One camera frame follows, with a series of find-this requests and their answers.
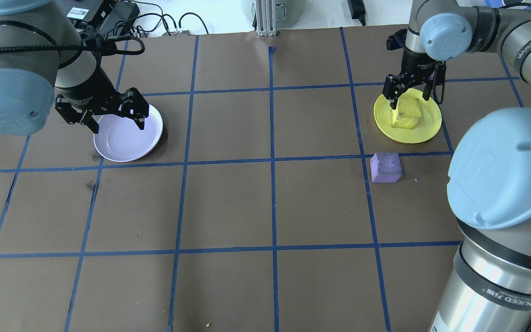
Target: silver robot arm segment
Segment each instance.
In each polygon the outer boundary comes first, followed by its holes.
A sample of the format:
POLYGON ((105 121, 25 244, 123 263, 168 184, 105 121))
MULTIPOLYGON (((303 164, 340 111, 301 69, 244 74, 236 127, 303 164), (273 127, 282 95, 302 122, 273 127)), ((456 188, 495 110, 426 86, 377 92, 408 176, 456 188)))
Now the silver robot arm segment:
POLYGON ((400 74, 388 75, 383 90, 393 109, 398 97, 413 86, 425 84, 427 100, 432 90, 445 83, 445 61, 465 52, 503 54, 531 84, 531 10, 461 7, 456 0, 414 0, 408 29, 400 38, 391 36, 389 40, 401 41, 392 49, 404 49, 400 74))
MULTIPOLYGON (((409 28, 387 45, 398 48, 395 44, 404 48, 402 70, 387 77, 383 91, 392 107, 412 86, 425 83, 429 97, 445 81, 445 69, 437 70, 445 68, 443 61, 464 52, 503 54, 531 84, 531 10, 414 0, 409 28)), ((466 238, 430 332, 531 332, 528 174, 531 109, 493 112, 459 143, 448 173, 448 199, 466 238)))
POLYGON ((37 132, 53 101, 65 122, 85 125, 94 133, 99 126, 91 116, 103 114, 130 118, 144 129, 148 103, 135 88, 116 91, 99 66, 102 50, 109 48, 90 47, 100 50, 96 57, 84 49, 87 37, 75 30, 54 0, 0 0, 0 134, 37 132), (53 50, 26 50, 38 46, 53 50), (53 87, 61 93, 57 97, 53 87))

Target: yellow plate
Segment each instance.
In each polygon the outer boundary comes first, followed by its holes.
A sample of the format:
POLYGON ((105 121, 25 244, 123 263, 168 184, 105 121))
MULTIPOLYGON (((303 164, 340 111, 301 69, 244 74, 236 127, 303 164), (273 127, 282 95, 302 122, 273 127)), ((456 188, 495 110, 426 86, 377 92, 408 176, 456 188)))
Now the yellow plate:
POLYGON ((428 141, 438 134, 442 126, 442 113, 436 102, 430 98, 423 100, 423 93, 416 89, 409 89, 402 96, 419 98, 421 104, 421 120, 413 130, 392 128, 392 109, 390 102, 381 95, 374 104, 374 119, 378 128, 390 139, 399 143, 414 144, 428 141))

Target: power adapter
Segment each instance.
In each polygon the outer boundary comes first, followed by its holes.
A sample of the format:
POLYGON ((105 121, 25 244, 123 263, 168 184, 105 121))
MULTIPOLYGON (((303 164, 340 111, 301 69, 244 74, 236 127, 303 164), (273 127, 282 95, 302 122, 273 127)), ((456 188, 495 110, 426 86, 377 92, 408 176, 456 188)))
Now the power adapter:
POLYGON ((348 0, 348 6, 352 19, 358 19, 362 25, 366 25, 366 7, 364 7, 364 0, 348 0))

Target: sticker label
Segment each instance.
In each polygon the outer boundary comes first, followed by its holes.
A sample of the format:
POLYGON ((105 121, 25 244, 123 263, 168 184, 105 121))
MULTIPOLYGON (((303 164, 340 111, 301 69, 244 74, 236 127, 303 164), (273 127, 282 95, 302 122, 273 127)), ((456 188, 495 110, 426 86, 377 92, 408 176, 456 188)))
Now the sticker label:
POLYGON ((89 9, 73 7, 71 11, 67 14, 67 17, 83 19, 85 15, 89 12, 89 9))
POLYGON ((450 330, 448 326, 446 326, 446 323, 444 323, 444 320, 440 315, 440 311, 438 311, 436 315, 436 319, 434 320, 434 324, 432 324, 430 328, 430 332, 452 332, 452 330, 450 330))

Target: black strap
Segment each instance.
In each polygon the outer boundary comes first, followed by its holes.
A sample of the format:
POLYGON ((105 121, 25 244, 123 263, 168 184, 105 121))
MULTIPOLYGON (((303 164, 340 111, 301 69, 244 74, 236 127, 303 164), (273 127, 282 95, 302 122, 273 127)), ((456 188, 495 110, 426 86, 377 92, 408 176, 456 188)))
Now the black strap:
POLYGON ((458 227, 460 227, 462 232, 468 236, 469 239, 471 239, 484 250, 487 250, 491 254, 505 261, 518 265, 519 267, 525 267, 526 269, 531 270, 531 256, 522 254, 521 252, 517 252, 516 250, 512 250, 495 242, 485 234, 478 231, 478 229, 466 225, 460 219, 458 220, 458 227))
POLYGON ((502 307, 518 311, 531 311, 531 294, 508 290, 476 273, 464 260, 462 246, 463 244, 460 244, 458 254, 454 258, 454 268, 466 286, 480 296, 502 307))
POLYGON ((48 42, 50 42, 51 45, 57 45, 57 42, 51 36, 49 36, 46 32, 40 30, 39 28, 34 27, 33 25, 29 25, 23 22, 18 22, 18 21, 0 21, 0 25, 10 25, 12 27, 17 27, 17 28, 26 29, 28 31, 32 31, 35 34, 46 39, 48 42))

